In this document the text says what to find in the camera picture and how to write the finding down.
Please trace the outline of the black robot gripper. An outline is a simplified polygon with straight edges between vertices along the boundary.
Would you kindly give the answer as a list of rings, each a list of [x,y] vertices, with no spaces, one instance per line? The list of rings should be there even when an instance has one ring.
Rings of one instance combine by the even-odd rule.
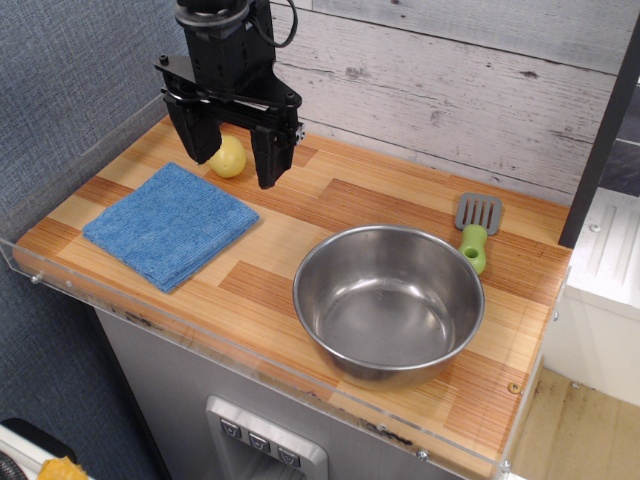
[[[188,54],[162,55],[164,101],[182,144],[197,164],[219,150],[219,125],[250,132],[258,184],[275,186],[291,168],[303,137],[297,109],[302,99],[274,73],[276,50],[295,36],[276,41],[269,19],[181,19]]]

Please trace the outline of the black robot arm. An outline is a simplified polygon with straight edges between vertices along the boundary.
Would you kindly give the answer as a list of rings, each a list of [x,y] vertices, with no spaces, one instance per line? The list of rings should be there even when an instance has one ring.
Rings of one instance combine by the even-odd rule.
[[[179,1],[174,10],[188,53],[161,55],[163,100],[189,157],[198,164],[221,148],[220,126],[249,131],[261,188],[290,169],[304,136],[301,96],[274,72],[276,51],[267,1]]]

